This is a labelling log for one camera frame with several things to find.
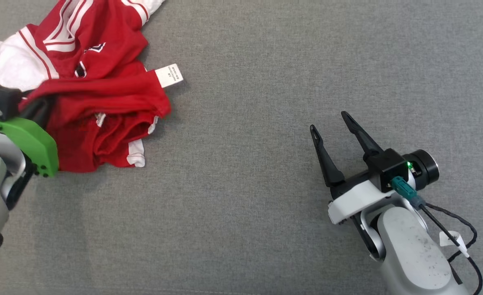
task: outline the clothing tag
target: clothing tag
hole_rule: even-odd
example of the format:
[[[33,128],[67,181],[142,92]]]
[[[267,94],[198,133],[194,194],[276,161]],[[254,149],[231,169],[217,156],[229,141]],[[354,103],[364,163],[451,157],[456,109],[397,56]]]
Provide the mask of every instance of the clothing tag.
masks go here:
[[[157,69],[155,72],[157,79],[159,80],[159,84],[161,84],[161,87],[163,88],[183,81],[183,76],[181,75],[181,72],[176,64]]]
[[[105,113],[95,114],[95,123],[98,125],[98,127],[101,127],[103,125],[103,121],[105,120],[106,116],[107,114]]]

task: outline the white stripe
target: white stripe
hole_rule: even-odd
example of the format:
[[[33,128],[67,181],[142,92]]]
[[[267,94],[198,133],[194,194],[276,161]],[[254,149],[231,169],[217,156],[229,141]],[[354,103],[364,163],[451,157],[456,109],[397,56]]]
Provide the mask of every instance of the white stripe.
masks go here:
[[[84,67],[84,64],[83,64],[82,61],[79,61],[79,65],[83,68],[83,73],[84,73],[84,75],[81,78],[84,78],[84,77],[86,77],[86,68]],[[74,75],[76,75],[76,77],[79,78],[79,75],[78,75],[77,71],[74,71]]]
[[[136,167],[145,166],[145,148],[143,147],[143,141],[138,139],[133,142],[129,142],[129,155],[127,156],[127,162],[130,165]]]
[[[30,33],[28,28],[26,28],[26,27],[22,28],[21,34],[23,34],[23,36],[26,39],[26,41],[28,42],[28,44],[30,44],[30,47],[32,47],[32,49],[34,49],[34,51],[37,52],[37,54],[40,56],[40,58],[42,58],[45,61],[45,64],[48,66],[48,70],[50,71],[50,77],[52,79],[59,78],[59,74],[57,73],[56,68],[54,68],[54,65],[52,64],[52,62],[50,61],[50,58],[48,58],[46,56],[46,54],[41,49],[37,48],[36,43],[34,41],[34,37]]]
[[[158,116],[154,117],[154,122],[148,127],[147,134],[152,134],[152,132],[154,132],[154,130],[156,129],[156,124],[157,124],[158,118],[159,118]]]
[[[159,6],[165,1],[165,0],[130,0],[134,4],[139,4],[141,3],[142,6],[146,9],[147,11],[147,20],[150,18],[152,13],[154,13]]]
[[[72,34],[72,36],[76,36],[76,32],[79,29],[79,25],[81,24],[81,20],[82,20],[84,14],[90,8],[90,6],[92,6],[93,3],[94,3],[94,0],[86,0],[84,2],[84,5],[83,4],[81,5],[81,8],[79,10],[77,17],[75,19],[69,20],[69,22],[67,24],[67,28],[70,27],[71,21],[73,21],[73,25],[72,25],[72,28],[70,30],[70,33]]]
[[[65,31],[65,21],[64,19],[68,18],[69,15],[72,14],[72,9],[73,7],[76,7],[78,4],[79,0],[69,0],[66,1],[65,4],[63,4],[63,7],[59,11],[59,24],[56,26],[55,30],[50,34],[44,41],[43,43],[51,43],[54,42],[52,39],[59,30],[62,30],[62,32],[58,35],[60,37],[61,35],[65,35],[63,31]]]
[[[140,15],[140,18],[141,18],[141,24],[144,25],[146,23],[146,21],[148,20],[148,15],[145,14],[145,11],[141,7],[141,5],[135,4],[135,3],[130,3],[128,0],[121,0],[121,2],[123,2],[123,4],[125,4],[127,6],[131,6],[134,9],[136,9],[136,11],[138,12],[138,14]]]
[[[106,44],[107,44],[106,42],[103,42],[103,43],[101,43],[99,45],[90,47],[88,50],[92,50],[93,52],[99,53],[99,52],[101,52],[103,50],[103,48],[105,47]]]
[[[74,11],[72,11],[72,14],[68,17],[67,26],[66,26],[68,31],[70,31],[69,28],[72,22],[75,21],[75,16],[77,11],[79,11],[79,9],[82,8],[84,3],[85,3],[84,0],[79,0],[78,4],[76,5],[76,8],[74,9]]]
[[[105,120],[105,118],[107,117],[107,114],[105,113],[97,113],[95,114],[95,124],[101,128],[101,126],[103,126],[103,121]]]
[[[52,45],[45,45],[46,50],[49,52],[71,52],[72,50],[76,49],[76,43],[72,42],[70,44],[52,44]]]

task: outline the teal connector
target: teal connector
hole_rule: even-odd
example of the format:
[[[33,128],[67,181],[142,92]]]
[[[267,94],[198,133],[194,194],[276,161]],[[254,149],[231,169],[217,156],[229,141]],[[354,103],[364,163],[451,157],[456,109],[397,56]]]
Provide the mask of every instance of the teal connector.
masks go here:
[[[401,176],[393,178],[391,180],[391,186],[395,192],[407,199],[416,210],[420,209],[420,205],[425,206],[425,200],[418,196],[416,190],[413,189]]]

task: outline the white tag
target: white tag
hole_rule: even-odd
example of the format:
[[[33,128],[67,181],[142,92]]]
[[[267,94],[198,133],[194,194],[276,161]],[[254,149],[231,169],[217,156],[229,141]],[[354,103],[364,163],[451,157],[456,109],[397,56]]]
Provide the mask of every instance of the white tag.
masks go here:
[[[158,118],[159,118],[158,116],[154,117],[154,122],[150,125],[150,127],[148,127],[147,134],[152,134],[152,132],[154,132],[154,130],[156,129],[156,124],[157,124]]]
[[[183,81],[183,76],[176,64],[157,69],[156,75],[162,88]]]
[[[105,120],[106,116],[107,114],[105,113],[95,114],[95,123],[98,125],[98,127],[101,127],[103,125],[103,121]]]
[[[459,232],[457,231],[453,231],[453,230],[450,230],[449,233],[456,239],[456,241],[460,244],[460,247],[458,247],[458,249],[467,257],[468,254],[467,254],[467,247],[465,246],[465,242],[464,242],[464,239],[462,239],[462,235],[460,235]],[[453,246],[456,246],[454,245],[453,241],[451,241],[451,239],[449,239],[449,237],[447,237],[447,235],[443,232],[443,231],[440,231],[440,246],[444,247],[444,246],[450,246],[450,245],[453,245]]]

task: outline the fabric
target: fabric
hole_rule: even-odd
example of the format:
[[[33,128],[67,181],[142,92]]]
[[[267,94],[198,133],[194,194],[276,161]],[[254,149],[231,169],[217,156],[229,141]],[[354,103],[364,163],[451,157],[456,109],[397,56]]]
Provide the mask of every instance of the fabric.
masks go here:
[[[0,0],[0,40],[55,4]],[[483,1],[167,0],[143,34],[145,66],[185,77],[147,165],[33,178],[3,229],[0,295],[387,295],[354,226],[327,216],[309,125],[347,177],[366,168],[342,110],[438,161],[421,196],[476,227],[483,272]]]
[[[60,170],[145,165],[141,139],[170,113],[155,72],[137,60],[148,44],[140,29],[161,2],[61,0],[39,26],[0,42],[0,84],[37,88],[20,109],[59,95],[47,131]]]

